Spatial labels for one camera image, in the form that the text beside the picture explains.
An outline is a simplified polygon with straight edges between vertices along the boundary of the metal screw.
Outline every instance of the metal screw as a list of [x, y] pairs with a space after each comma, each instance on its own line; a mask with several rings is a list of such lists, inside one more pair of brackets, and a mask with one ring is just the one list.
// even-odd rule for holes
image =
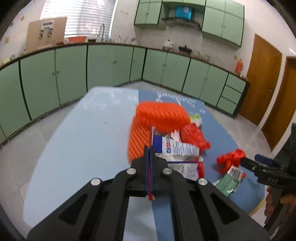
[[205, 186], [205, 185], [207, 185], [207, 179], [200, 178], [200, 179], [198, 179], [198, 183], [202, 186]]
[[166, 175], [169, 175], [169, 174], [172, 174], [172, 169], [171, 168], [168, 168], [166, 167], [165, 169], [163, 169], [163, 173], [166, 174]]
[[133, 174], [135, 174], [135, 173], [137, 172], [137, 170], [134, 169], [134, 168], [129, 168], [129, 169], [126, 170], [126, 172], [127, 172], [127, 174], [129, 174], [129, 175], [133, 175]]
[[91, 180], [91, 184], [92, 184], [93, 186], [98, 186], [100, 183], [101, 183], [101, 180], [98, 179], [98, 178], [93, 178], [93, 179]]

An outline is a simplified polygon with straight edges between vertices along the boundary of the barcode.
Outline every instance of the barcode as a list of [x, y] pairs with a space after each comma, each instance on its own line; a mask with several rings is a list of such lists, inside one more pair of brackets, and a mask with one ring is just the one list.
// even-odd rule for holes
[[237, 169], [236, 167], [232, 166], [230, 170], [227, 172], [228, 175], [230, 175], [233, 179], [240, 182], [242, 179], [243, 171]]

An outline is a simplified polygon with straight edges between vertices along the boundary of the faucet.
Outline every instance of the faucet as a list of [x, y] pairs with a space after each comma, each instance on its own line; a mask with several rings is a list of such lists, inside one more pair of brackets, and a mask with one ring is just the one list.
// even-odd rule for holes
[[104, 42], [104, 33], [105, 33], [105, 24], [103, 24], [103, 23], [101, 24], [101, 27], [100, 27], [100, 31], [99, 31], [99, 35], [98, 36], [100, 36], [100, 33], [102, 31], [102, 28], [103, 28], [103, 35], [102, 35], [101, 43]]

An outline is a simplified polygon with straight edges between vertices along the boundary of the window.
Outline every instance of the window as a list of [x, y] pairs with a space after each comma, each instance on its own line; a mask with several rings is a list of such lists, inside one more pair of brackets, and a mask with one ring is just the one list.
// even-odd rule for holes
[[67, 17], [65, 36], [111, 32], [116, 0], [46, 0], [41, 19]]

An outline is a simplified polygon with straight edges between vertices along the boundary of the blue table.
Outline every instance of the blue table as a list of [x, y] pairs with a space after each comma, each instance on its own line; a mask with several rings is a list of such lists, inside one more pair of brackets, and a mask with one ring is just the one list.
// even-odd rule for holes
[[[205, 177], [221, 178], [216, 158], [237, 149], [226, 130], [202, 101], [180, 95], [126, 88], [91, 89], [58, 127], [34, 170], [24, 203], [23, 219], [34, 227], [94, 177], [113, 178], [129, 167], [128, 134], [136, 105], [142, 101], [174, 102], [203, 121], [211, 149], [204, 156]], [[252, 172], [230, 199], [250, 213], [264, 198], [264, 186]], [[130, 198], [124, 240], [172, 240], [168, 199], [152, 202]]]

